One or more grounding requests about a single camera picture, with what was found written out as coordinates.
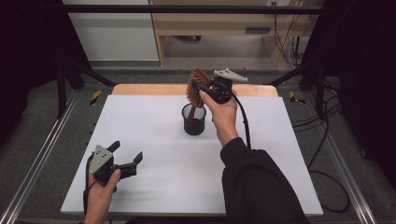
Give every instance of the black sleeve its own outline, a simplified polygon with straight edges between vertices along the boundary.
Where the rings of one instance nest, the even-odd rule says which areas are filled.
[[[249,150],[241,138],[220,152],[229,224],[309,223],[288,179],[264,150]]]

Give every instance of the human hand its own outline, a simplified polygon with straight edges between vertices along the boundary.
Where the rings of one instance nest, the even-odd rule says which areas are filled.
[[[236,101],[231,100],[223,105],[216,103],[206,92],[199,91],[202,101],[209,107],[212,112],[213,122],[217,130],[218,139],[221,146],[224,147],[228,142],[238,137],[235,128],[236,123]]]
[[[90,194],[84,224],[103,224],[106,221],[113,190],[120,181],[120,169],[113,172],[107,184],[102,187],[93,174],[89,175]]]

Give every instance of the brown bristle brush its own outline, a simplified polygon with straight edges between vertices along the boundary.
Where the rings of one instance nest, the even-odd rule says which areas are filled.
[[[189,82],[187,84],[187,90],[186,90],[187,99],[189,99],[191,103],[191,111],[189,113],[189,116],[187,117],[187,119],[190,120],[194,119],[195,109],[197,107],[202,108],[204,106],[204,102],[201,100],[201,96],[199,95],[199,90],[196,87],[194,87],[194,84],[192,83],[193,80],[196,83],[206,86],[208,88],[211,85],[210,78],[206,74],[206,72],[204,72],[199,68],[195,69],[194,71],[191,71]]]

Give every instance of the black cup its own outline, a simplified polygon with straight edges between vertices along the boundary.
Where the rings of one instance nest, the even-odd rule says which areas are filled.
[[[184,131],[190,135],[198,135],[205,129],[206,109],[204,107],[195,108],[194,119],[188,119],[191,108],[192,105],[188,104],[181,110],[184,119]]]

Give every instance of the brush bristles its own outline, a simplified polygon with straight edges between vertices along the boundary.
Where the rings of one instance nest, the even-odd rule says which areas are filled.
[[[190,78],[186,90],[187,99],[189,99],[192,105],[198,108],[202,108],[204,106],[204,102],[201,100],[198,88],[192,83],[193,80],[200,85],[210,87],[210,79],[209,76],[199,68],[191,71],[190,73]]]

